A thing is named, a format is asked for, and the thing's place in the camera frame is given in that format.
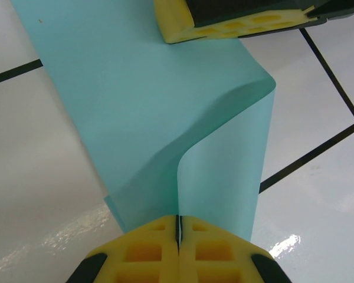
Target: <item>teal plastic sheet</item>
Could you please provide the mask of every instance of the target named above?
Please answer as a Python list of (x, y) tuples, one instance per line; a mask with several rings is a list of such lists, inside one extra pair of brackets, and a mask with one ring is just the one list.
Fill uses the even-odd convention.
[(152, 0), (12, 0), (127, 232), (194, 215), (249, 239), (275, 83), (239, 40), (165, 44)]

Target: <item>black grout line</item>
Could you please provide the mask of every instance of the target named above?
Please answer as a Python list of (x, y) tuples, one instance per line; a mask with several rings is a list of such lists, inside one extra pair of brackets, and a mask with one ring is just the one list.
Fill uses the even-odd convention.
[(24, 64), (22, 66), (13, 68), (11, 70), (5, 71), (0, 73), (0, 83), (6, 80), (9, 80), (10, 78), (17, 77), (18, 75), (25, 74), (27, 72), (30, 72), (32, 70), (35, 70), (37, 68), (42, 67), (43, 64), (40, 59), (37, 59), (33, 62), (29, 62), (27, 64)]
[(265, 181), (263, 181), (260, 185), (260, 193), (264, 192), (268, 188), (270, 188), (272, 185), (275, 183), (279, 182), (281, 179), (285, 178), (289, 174), (293, 173), (297, 169), (301, 168), (303, 165), (307, 164), (309, 161), (312, 159), (316, 158), (323, 152), (327, 151), (331, 147), (335, 146), (348, 136), (354, 133), (354, 124), (351, 125), (350, 127), (346, 128), (344, 131), (341, 131), (339, 134), (335, 135), (328, 141), (324, 142), (323, 144), (319, 145), (317, 148), (311, 150), (295, 162), (291, 163), (287, 167), (283, 168), (276, 174), (272, 175)]
[(350, 112), (354, 116), (354, 104), (350, 100), (349, 96), (346, 94), (346, 91), (343, 89), (341, 83), (336, 78), (336, 76), (333, 73), (332, 69), (330, 69), (328, 63), (326, 62), (326, 60), (324, 58), (324, 56), (321, 54), (320, 50), (318, 49), (316, 44), (313, 42), (313, 40), (312, 40), (311, 36), (309, 35), (309, 33), (307, 32), (307, 30), (305, 28), (301, 28), (300, 32), (301, 32), (302, 36), (304, 37), (304, 39), (307, 41), (308, 45), (310, 46), (311, 50), (315, 54), (316, 58), (319, 60), (321, 66), (324, 68), (326, 74), (328, 75), (328, 77), (332, 81), (333, 85), (336, 87), (336, 89), (337, 89), (338, 93), (340, 94), (341, 98), (343, 99), (343, 101), (345, 102), (345, 104), (349, 108)]

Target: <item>floor tile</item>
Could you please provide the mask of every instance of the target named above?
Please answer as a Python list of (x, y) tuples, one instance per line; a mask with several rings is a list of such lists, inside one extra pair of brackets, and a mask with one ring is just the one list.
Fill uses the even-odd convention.
[(354, 104), (354, 15), (307, 30)]
[(294, 283), (354, 282), (354, 134), (260, 195), (252, 241)]
[(242, 40), (277, 82), (263, 180), (354, 123), (299, 31)]
[(0, 73), (38, 59), (9, 0), (0, 0)]
[(0, 83), (0, 282), (65, 282), (120, 234), (45, 70)]

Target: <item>white tile floor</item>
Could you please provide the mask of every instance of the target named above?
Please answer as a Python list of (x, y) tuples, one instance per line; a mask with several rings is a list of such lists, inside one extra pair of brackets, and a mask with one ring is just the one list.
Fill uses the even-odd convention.
[[(354, 17), (308, 32), (354, 104)], [(243, 43), (278, 84), (265, 180), (354, 118), (299, 31)], [(37, 58), (0, 0), (0, 73)], [(120, 235), (100, 189), (45, 71), (0, 83), (0, 283), (64, 282), (86, 249)], [(294, 283), (354, 282), (354, 134), (260, 195), (253, 242)]]

